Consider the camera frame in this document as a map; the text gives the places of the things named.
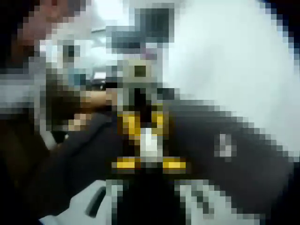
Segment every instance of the white surface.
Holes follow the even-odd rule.
[[[95,68],[105,68],[110,54],[107,53],[106,47],[96,47],[89,51],[91,65]]]
[[[94,75],[94,79],[105,79],[106,72],[96,72]]]
[[[91,218],[86,215],[86,209],[93,199],[94,195],[97,191],[105,186],[105,181],[97,180],[92,183],[89,187],[85,190],[77,194],[71,199],[69,209],[64,211],[63,213],[59,214],[57,217],[48,216],[42,218],[41,221],[44,225],[104,225],[106,224],[106,216],[105,214],[100,213],[100,216],[96,218]],[[105,208],[109,206],[109,199],[108,195],[102,201],[102,204],[99,208],[99,212],[110,210],[111,208]]]
[[[41,130],[40,134],[48,150],[53,150],[57,146],[57,143],[50,131]]]
[[[161,162],[163,157],[162,138],[152,134],[152,128],[141,128],[140,156],[146,163]]]
[[[128,26],[128,9],[121,0],[95,0],[95,11],[107,25]]]
[[[259,220],[253,214],[237,214],[232,207],[229,197],[218,191],[215,186],[209,185],[205,180],[184,181],[175,187],[182,200],[185,202],[186,216],[191,220],[191,225],[258,225]],[[203,209],[197,206],[194,191],[202,191],[204,200],[207,201],[214,214],[204,214]]]
[[[105,20],[101,17],[101,14],[98,10],[98,2],[100,0],[92,0],[91,6],[92,6],[92,30],[102,30],[105,29]]]
[[[280,30],[255,0],[187,0],[163,80],[181,99],[213,100],[247,118],[298,156],[300,74]]]

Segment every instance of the dark fabric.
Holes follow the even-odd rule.
[[[39,163],[49,156],[49,150],[28,115],[14,120],[0,120],[0,153],[15,186],[22,189]]]
[[[6,165],[0,157],[0,224],[30,224],[41,225],[37,217],[33,217],[22,202],[21,195],[15,190]]]
[[[189,224],[182,199],[174,192],[174,182],[168,178],[160,170],[152,174],[139,171],[134,178],[127,177],[112,225],[140,225],[141,221],[143,225]]]
[[[274,202],[266,225],[299,223],[300,165],[291,174],[288,185]]]
[[[191,176],[206,179],[232,197],[245,213],[268,213],[287,184],[293,164],[281,147],[259,129],[212,106],[173,102],[169,152],[191,163]],[[219,134],[231,134],[236,156],[228,162],[215,157]],[[39,216],[59,214],[72,196],[95,180],[105,180],[111,162],[122,155],[122,137],[116,120],[98,114],[86,132],[70,134],[32,180],[27,191],[30,206]]]

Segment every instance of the dark clothing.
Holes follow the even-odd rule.
[[[268,213],[293,170],[281,147],[228,112],[180,103],[173,102],[176,106],[170,108],[171,154],[185,157],[194,179],[219,185],[243,212]],[[215,157],[220,134],[231,135],[236,146],[230,162]],[[70,134],[32,180],[26,193],[31,208],[39,217],[67,209],[71,197],[93,181],[109,178],[111,162],[122,155],[122,143],[114,116],[96,115],[89,130]]]
[[[52,131],[51,133],[56,143],[63,143],[67,134],[65,131]]]
[[[21,195],[15,190],[14,184],[8,175],[6,165],[0,158],[0,224],[31,224],[41,225],[34,217],[26,204],[21,201]]]

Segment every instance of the yellow marking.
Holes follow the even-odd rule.
[[[152,129],[153,135],[168,135],[168,115],[163,112],[153,111],[151,115],[152,123],[156,124],[156,127]]]
[[[117,163],[113,163],[117,169],[136,169],[140,167],[140,159],[134,157],[118,158]]]
[[[164,169],[185,169],[186,162],[178,158],[164,158],[163,159],[163,168]]]
[[[122,114],[123,133],[127,134],[130,140],[134,140],[135,145],[140,144],[141,123],[140,116],[134,112],[125,112]]]

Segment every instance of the black object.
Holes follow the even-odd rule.
[[[162,171],[140,171],[123,181],[125,190],[117,200],[112,225],[185,225],[186,215],[180,196],[174,191],[174,181]]]
[[[63,53],[64,56],[67,58],[74,58],[75,57],[75,46],[74,45],[64,45],[63,46]]]
[[[28,211],[21,195],[15,190],[2,158],[0,158],[0,178],[0,223],[14,225],[26,222],[30,225],[42,225],[38,218]]]
[[[161,4],[160,8],[136,9],[136,29],[140,31],[143,41],[168,43],[173,35],[174,14],[172,4]]]
[[[101,187],[95,194],[94,199],[90,202],[90,204],[86,210],[86,214],[89,217],[96,218],[99,207],[100,207],[105,195],[106,195],[106,188]]]
[[[90,88],[92,90],[106,90],[106,86],[105,79],[94,79],[90,83]]]
[[[297,54],[300,47],[300,3],[294,0],[263,0],[266,8],[274,15],[274,18],[282,20],[284,35],[288,35],[289,41],[294,42]]]
[[[51,131],[51,133],[57,144],[63,143],[67,134],[65,131]]]
[[[270,214],[265,221],[266,225],[292,224],[299,220],[300,202],[300,165],[297,163],[293,173],[290,175],[289,183],[282,191],[279,198],[274,201]]]

